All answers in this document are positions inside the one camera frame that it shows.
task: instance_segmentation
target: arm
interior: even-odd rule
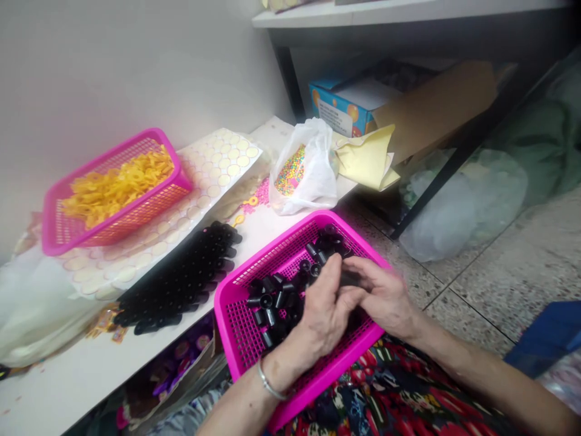
[[[482,394],[532,434],[581,434],[580,417],[541,384],[422,315],[420,330],[409,343],[438,362],[457,382]]]
[[[338,297],[340,275],[341,256],[334,254],[306,291],[300,323],[264,358],[262,370],[276,392],[291,387],[320,357],[330,353],[343,336],[349,313],[362,295],[356,289],[344,291]],[[218,401],[202,424],[199,436],[260,435],[278,404],[279,400],[264,388],[254,365]]]
[[[284,392],[309,369],[302,359],[299,326],[262,361],[262,370],[272,389]],[[260,435],[279,404],[263,384],[257,365],[244,373],[218,401],[200,428],[199,435]]]
[[[370,292],[353,287],[341,291],[359,292],[361,307],[389,334],[429,355],[453,379],[532,434],[581,434],[581,418],[557,397],[495,355],[447,332],[411,302],[399,277],[368,259],[351,257],[344,263]]]

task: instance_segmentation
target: silver bracelet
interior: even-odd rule
[[[266,379],[266,376],[264,375],[264,372],[262,372],[262,358],[258,359],[258,365],[257,366],[258,366],[258,374],[259,374],[260,378],[262,378],[262,385],[264,386],[264,388],[267,391],[269,391],[278,400],[281,400],[281,401],[288,400],[289,399],[288,396],[283,395],[280,392],[275,391],[274,389],[272,389],[272,387],[268,383],[268,380]]]

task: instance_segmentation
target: white table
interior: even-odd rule
[[[273,117],[252,137],[280,149],[292,129]],[[355,185],[340,176],[340,196]],[[270,208],[260,206],[246,216],[238,227],[243,241],[236,246],[236,266],[307,214],[279,217]],[[0,382],[0,436],[62,434],[213,307],[210,298],[196,312],[184,314],[179,325],[152,334],[135,336],[131,328],[119,345],[109,334],[80,339],[26,374]]]

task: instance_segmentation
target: floor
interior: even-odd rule
[[[336,211],[405,277],[427,314],[501,356],[548,303],[581,300],[581,187],[523,212],[488,244],[439,262],[411,258],[353,197]]]

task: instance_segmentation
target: floral skirt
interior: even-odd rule
[[[518,435],[424,353],[385,335],[278,435]]]

